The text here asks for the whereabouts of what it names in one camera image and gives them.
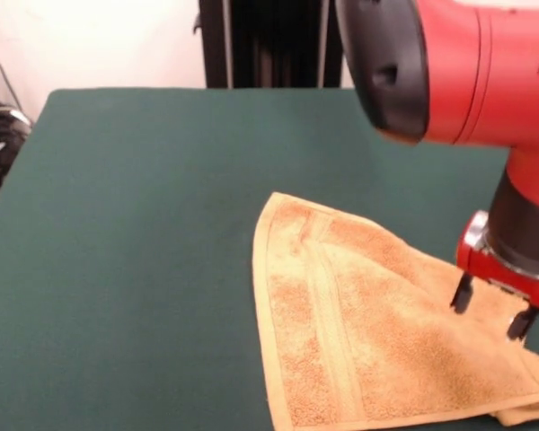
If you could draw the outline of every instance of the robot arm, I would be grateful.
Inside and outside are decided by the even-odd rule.
[[[480,277],[530,303],[508,335],[539,313],[539,10],[453,0],[337,0],[349,71],[372,125],[394,140],[509,150],[489,213],[463,232],[463,312]]]

